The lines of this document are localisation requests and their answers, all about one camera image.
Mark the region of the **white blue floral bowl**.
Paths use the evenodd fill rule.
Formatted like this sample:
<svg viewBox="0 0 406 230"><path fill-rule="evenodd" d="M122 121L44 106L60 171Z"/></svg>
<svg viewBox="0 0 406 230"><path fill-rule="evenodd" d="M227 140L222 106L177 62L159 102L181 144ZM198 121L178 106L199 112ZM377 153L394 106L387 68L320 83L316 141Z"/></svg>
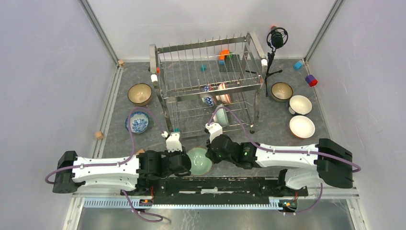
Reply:
<svg viewBox="0 0 406 230"><path fill-rule="evenodd" d="M146 131L148 125L149 116L141 111L131 113L130 119L127 117L124 123L127 131L131 130L131 132L135 134L141 134Z"/></svg>

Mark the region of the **white bowl with orange rim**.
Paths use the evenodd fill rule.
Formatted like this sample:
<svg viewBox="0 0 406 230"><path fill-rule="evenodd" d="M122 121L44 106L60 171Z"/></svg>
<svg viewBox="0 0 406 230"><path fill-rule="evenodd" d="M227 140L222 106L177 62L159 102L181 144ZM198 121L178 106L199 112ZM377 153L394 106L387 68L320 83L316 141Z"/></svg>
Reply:
<svg viewBox="0 0 406 230"><path fill-rule="evenodd" d="M311 119L303 115L297 115L291 118L289 129L292 134L298 138L310 138L315 133L315 125Z"/></svg>

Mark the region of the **copper bowl with floral motif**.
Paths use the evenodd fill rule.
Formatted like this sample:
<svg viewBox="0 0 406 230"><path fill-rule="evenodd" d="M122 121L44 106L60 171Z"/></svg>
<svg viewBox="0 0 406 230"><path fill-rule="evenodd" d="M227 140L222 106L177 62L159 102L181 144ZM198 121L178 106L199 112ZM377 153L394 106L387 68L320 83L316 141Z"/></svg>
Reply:
<svg viewBox="0 0 406 230"><path fill-rule="evenodd" d="M128 90L127 97L136 106L145 106L152 100L152 88L145 83L135 84Z"/></svg>

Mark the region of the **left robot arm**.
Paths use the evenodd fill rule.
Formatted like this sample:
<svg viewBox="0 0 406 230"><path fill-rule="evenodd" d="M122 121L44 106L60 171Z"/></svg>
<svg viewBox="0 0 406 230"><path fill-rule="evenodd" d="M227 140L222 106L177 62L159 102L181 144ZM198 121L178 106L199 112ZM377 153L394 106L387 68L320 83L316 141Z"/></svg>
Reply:
<svg viewBox="0 0 406 230"><path fill-rule="evenodd" d="M91 159L66 151L57 163L52 192L69 194L89 190L108 192L135 191L145 195L150 190L150 181L175 175L191 174L192 163L184 151L147 150L137 155Z"/></svg>

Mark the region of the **blue rimmed small bowl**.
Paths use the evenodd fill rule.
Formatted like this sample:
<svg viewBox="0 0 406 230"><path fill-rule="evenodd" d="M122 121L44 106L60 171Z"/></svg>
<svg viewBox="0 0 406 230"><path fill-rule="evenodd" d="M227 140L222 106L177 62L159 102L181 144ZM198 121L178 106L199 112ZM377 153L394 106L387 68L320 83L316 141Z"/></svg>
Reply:
<svg viewBox="0 0 406 230"><path fill-rule="evenodd" d="M288 102L288 112L291 115L306 116L313 109L311 101L302 95L292 96Z"/></svg>

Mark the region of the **celadon green front bowl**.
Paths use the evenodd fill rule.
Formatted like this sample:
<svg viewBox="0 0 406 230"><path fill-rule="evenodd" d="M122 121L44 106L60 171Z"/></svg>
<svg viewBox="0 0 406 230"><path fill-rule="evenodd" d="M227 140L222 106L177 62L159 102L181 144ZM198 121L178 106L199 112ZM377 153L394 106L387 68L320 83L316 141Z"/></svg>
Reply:
<svg viewBox="0 0 406 230"><path fill-rule="evenodd" d="M194 176L201 176L208 173L213 165L212 161L206 157L207 149L202 147L195 147L187 152L191 160L191 174Z"/></svg>

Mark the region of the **celadon green bowl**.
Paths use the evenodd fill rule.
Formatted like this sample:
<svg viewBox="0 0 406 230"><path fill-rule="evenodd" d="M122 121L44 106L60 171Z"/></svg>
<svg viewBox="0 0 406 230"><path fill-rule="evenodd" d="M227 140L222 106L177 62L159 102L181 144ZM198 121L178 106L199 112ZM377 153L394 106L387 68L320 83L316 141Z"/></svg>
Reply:
<svg viewBox="0 0 406 230"><path fill-rule="evenodd" d="M208 173L213 165L212 161L206 157L207 149L202 147L195 147L187 152L191 160L191 174L194 176L201 176Z"/></svg>
<svg viewBox="0 0 406 230"><path fill-rule="evenodd" d="M219 125L221 125L222 127L228 127L229 126L229 121L228 121L228 117L226 114L226 110L225 109L219 109L214 117L213 117L214 122L218 123Z"/></svg>

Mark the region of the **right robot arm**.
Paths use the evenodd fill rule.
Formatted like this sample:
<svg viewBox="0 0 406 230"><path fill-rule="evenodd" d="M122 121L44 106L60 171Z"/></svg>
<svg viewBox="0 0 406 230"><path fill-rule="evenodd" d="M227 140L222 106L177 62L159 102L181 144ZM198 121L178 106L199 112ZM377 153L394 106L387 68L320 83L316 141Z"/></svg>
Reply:
<svg viewBox="0 0 406 230"><path fill-rule="evenodd" d="M208 140L206 146L206 156L214 164L227 161L245 170L282 167L276 188L283 196L310 184L326 183L342 189L353 187L356 166L352 153L328 138L305 146L272 146L257 142L237 143L221 134Z"/></svg>

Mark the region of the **dark bowl with lattice band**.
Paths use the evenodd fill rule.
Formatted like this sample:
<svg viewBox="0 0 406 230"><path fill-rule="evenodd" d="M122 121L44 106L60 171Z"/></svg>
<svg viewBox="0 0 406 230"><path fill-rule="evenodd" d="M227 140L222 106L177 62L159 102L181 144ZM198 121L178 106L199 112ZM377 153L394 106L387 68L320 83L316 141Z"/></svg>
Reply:
<svg viewBox="0 0 406 230"><path fill-rule="evenodd" d="M293 96L293 89L285 82L277 82L271 87L271 96L278 102L286 102Z"/></svg>

